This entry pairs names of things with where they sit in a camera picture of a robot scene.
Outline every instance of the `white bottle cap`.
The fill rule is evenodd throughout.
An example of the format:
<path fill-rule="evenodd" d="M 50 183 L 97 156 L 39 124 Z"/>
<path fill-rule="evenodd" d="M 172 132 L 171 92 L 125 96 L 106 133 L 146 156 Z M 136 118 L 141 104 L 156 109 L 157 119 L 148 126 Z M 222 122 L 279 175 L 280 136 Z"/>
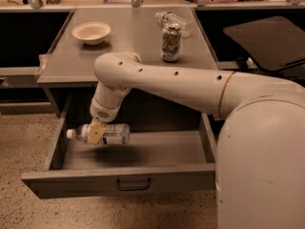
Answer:
<path fill-rule="evenodd" d="M 68 129 L 67 130 L 67 138 L 68 139 L 73 139 L 74 138 L 73 131 L 74 131 L 74 129 Z"/>

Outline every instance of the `speckled floor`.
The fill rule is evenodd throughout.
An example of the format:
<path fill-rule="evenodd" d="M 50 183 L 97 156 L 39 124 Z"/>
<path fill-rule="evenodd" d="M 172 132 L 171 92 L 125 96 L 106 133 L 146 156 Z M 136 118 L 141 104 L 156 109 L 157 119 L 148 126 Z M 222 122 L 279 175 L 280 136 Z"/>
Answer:
<path fill-rule="evenodd" d="M 216 228 L 214 191 L 41 200 L 22 173 L 40 171 L 55 114 L 0 115 L 0 228 Z"/>

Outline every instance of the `metal can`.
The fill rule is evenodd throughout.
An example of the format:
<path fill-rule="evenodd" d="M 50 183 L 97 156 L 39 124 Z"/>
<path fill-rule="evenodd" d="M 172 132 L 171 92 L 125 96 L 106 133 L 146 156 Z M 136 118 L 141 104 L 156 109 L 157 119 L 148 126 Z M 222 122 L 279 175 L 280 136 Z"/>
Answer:
<path fill-rule="evenodd" d="M 162 52 L 164 61 L 173 62 L 179 58 L 180 26 L 177 23 L 166 24 L 162 30 Z"/>

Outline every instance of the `bowl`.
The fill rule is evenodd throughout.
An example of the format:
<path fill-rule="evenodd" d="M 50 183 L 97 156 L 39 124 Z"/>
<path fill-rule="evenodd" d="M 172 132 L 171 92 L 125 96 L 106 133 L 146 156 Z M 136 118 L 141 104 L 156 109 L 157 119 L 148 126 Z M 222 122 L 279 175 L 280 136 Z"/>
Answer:
<path fill-rule="evenodd" d="M 72 35 L 87 45 L 98 45 L 110 33 L 111 27 L 101 22 L 89 22 L 76 26 Z"/>

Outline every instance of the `plastic bottle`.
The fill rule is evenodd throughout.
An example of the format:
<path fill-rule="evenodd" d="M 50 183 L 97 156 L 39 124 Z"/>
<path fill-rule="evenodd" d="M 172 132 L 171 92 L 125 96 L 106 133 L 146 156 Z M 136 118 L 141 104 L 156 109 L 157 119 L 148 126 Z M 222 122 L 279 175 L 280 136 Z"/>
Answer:
<path fill-rule="evenodd" d="M 162 27 L 164 27 L 166 24 L 177 23 L 180 26 L 182 37 L 189 36 L 193 28 L 191 21 L 181 18 L 170 11 L 157 12 L 155 14 L 155 19 Z"/>
<path fill-rule="evenodd" d="M 130 141 L 130 126 L 128 124 L 112 124 L 105 126 L 105 132 L 97 144 L 128 144 Z M 89 143 L 91 124 L 84 124 L 77 129 L 67 130 L 67 138 Z"/>

